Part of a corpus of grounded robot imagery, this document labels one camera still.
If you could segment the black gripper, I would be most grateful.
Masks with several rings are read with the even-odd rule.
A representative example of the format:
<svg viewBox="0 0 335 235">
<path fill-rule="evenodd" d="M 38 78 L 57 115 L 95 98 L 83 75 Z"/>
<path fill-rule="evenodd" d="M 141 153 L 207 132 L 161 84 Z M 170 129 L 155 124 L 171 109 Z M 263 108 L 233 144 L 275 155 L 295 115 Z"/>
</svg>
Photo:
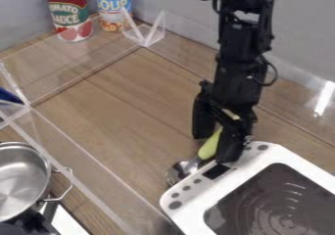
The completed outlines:
<svg viewBox="0 0 335 235">
<path fill-rule="evenodd" d="M 193 136 L 209 138 L 217 123 L 223 127 L 215 160 L 235 162 L 253 136 L 258 116 L 253 107 L 259 103 L 266 86 L 267 65 L 261 59 L 251 62 L 221 60 L 214 81 L 201 82 L 201 92 L 193 107 Z"/>
</svg>

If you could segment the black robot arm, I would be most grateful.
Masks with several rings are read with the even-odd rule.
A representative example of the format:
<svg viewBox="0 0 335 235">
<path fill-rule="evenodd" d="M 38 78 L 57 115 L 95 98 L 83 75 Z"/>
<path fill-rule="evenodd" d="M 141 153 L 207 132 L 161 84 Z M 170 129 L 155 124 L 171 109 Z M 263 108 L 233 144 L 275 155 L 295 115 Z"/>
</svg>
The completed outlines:
<svg viewBox="0 0 335 235">
<path fill-rule="evenodd" d="M 258 116 L 262 89 L 274 84 L 266 79 L 277 67 L 266 59 L 273 50 L 273 13 L 275 0 L 210 0 L 219 15 L 219 53 L 211 81 L 201 82 L 193 110 L 193 135 L 209 138 L 221 125 L 215 151 L 218 163 L 241 158 L 250 142 Z"/>
</svg>

